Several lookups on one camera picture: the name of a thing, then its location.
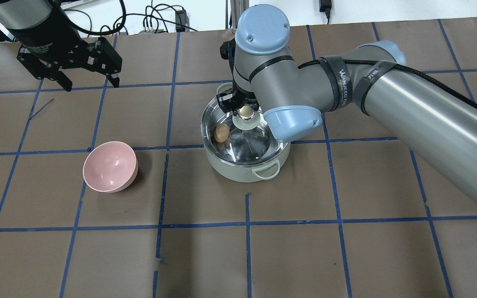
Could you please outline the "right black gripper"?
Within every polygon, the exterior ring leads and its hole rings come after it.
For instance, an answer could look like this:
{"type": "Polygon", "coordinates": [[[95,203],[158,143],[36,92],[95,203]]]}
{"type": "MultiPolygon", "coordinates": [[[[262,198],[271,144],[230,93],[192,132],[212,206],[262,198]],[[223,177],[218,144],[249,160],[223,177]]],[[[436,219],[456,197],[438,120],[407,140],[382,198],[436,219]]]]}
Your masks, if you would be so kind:
{"type": "Polygon", "coordinates": [[[254,111],[258,111],[260,106],[254,92],[241,86],[241,82],[245,82],[246,78],[235,69],[235,49],[236,41],[234,39],[223,42],[219,49],[220,57],[229,62],[233,80],[229,90],[217,92],[218,105],[224,113],[237,114],[245,105],[252,107],[254,111]]]}

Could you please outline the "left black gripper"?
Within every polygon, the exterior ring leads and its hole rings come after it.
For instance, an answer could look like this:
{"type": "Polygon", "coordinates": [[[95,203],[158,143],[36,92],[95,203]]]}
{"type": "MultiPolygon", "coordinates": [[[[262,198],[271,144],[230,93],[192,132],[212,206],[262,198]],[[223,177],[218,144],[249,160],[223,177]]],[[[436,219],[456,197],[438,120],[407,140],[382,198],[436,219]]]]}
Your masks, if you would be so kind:
{"type": "Polygon", "coordinates": [[[34,77],[56,82],[70,92],[72,81],[61,70],[83,68],[105,75],[113,87],[119,87],[123,59],[104,36],[86,42],[60,8],[47,8],[37,15],[40,20],[32,25],[17,26],[17,40],[22,44],[17,60],[34,77]]]}

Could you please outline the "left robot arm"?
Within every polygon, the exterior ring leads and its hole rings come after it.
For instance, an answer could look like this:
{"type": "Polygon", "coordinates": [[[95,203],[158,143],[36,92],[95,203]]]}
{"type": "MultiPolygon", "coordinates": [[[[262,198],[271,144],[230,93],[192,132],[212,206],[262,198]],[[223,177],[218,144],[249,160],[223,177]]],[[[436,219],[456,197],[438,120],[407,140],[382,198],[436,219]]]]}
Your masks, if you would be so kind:
{"type": "Polygon", "coordinates": [[[57,82],[65,91],[72,81],[64,69],[100,73],[113,87],[120,85],[122,58],[106,36],[70,20],[58,0],[0,0],[0,24],[21,43],[17,60],[36,79],[57,82]]]}

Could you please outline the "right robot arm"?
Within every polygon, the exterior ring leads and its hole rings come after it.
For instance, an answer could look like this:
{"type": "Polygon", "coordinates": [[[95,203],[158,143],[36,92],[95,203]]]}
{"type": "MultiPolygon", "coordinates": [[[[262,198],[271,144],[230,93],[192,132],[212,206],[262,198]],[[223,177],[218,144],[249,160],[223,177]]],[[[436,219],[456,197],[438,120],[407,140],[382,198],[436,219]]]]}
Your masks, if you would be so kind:
{"type": "Polygon", "coordinates": [[[224,113],[252,104],[276,140],[290,143],[316,131],[324,113],[354,104],[477,204],[477,103],[406,66],[390,40],[297,65],[289,37],[279,8],[243,12],[220,46],[233,76],[231,90],[217,96],[224,113]]]}

